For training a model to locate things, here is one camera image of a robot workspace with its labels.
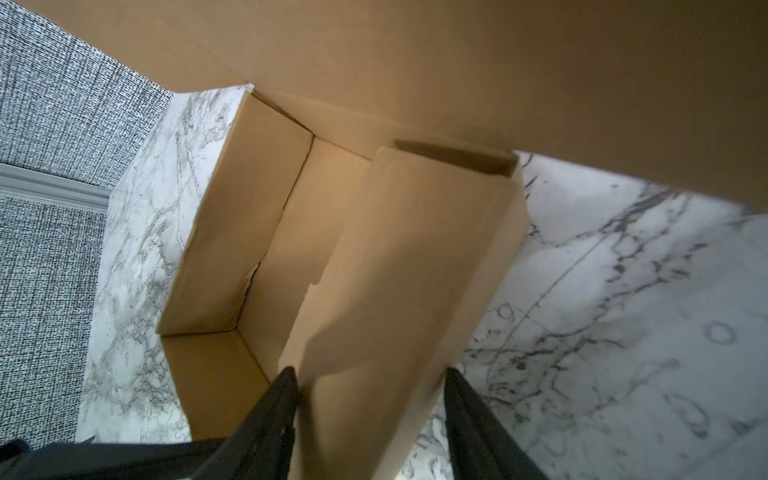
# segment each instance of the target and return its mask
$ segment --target gray marble veining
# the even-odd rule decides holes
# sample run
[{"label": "gray marble veining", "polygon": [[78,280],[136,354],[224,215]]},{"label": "gray marble veining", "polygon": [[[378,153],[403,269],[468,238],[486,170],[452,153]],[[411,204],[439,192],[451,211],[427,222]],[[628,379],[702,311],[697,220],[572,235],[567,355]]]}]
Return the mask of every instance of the gray marble veining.
[{"label": "gray marble veining", "polygon": [[[177,95],[113,194],[79,439],[188,439],[154,326],[241,93]],[[468,381],[552,478],[768,474],[768,218],[522,158],[533,225]],[[447,452],[439,402],[399,478],[452,478]]]},{"label": "gray marble veining", "polygon": [[175,95],[112,192],[77,440],[189,439],[154,329],[244,90]]}]

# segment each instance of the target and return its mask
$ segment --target cardboard box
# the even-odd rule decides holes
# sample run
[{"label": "cardboard box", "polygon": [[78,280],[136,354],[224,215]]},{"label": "cardboard box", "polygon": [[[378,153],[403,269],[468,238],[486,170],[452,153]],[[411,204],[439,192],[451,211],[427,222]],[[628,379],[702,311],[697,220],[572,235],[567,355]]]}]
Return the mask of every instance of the cardboard box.
[{"label": "cardboard box", "polygon": [[172,91],[248,81],[364,157],[463,142],[768,206],[758,0],[20,1]]},{"label": "cardboard box", "polygon": [[255,85],[158,332],[194,438],[298,367],[293,478],[396,473],[527,230],[511,149],[768,205],[762,2],[22,4],[172,91]]},{"label": "cardboard box", "polygon": [[372,161],[245,94],[157,332],[194,439],[280,369],[291,478],[393,478],[528,231],[514,155],[421,143]]}]

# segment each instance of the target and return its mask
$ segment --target metal threshold strip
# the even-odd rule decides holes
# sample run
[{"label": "metal threshold strip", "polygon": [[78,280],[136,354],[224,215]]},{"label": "metal threshold strip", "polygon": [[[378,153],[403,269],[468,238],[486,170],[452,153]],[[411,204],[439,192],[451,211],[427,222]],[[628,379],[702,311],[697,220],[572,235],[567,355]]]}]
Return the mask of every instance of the metal threshold strip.
[{"label": "metal threshold strip", "polygon": [[0,194],[43,204],[107,213],[111,190],[0,164]]}]

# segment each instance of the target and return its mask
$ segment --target cardboard box wall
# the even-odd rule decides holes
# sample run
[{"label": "cardboard box wall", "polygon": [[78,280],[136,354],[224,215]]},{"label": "cardboard box wall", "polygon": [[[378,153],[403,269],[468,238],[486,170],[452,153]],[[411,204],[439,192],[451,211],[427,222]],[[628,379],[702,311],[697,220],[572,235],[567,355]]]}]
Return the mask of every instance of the cardboard box wall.
[{"label": "cardboard box wall", "polygon": [[173,91],[249,81],[362,156],[432,137],[768,204],[758,0],[22,4]]},{"label": "cardboard box wall", "polygon": [[529,227],[515,156],[400,146],[371,161],[244,95],[157,328],[194,439],[291,365],[291,478],[396,475]]}]

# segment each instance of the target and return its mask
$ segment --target marble floor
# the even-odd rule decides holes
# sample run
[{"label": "marble floor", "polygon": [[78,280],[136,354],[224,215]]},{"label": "marble floor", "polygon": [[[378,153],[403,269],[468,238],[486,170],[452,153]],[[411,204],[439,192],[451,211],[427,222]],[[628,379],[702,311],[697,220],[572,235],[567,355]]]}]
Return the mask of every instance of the marble floor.
[{"label": "marble floor", "polygon": [[[78,439],[176,442],[159,319],[242,88],[177,95],[112,195]],[[551,478],[768,477],[768,217],[521,154],[533,226],[458,365]],[[441,404],[399,478],[452,478]]]}]

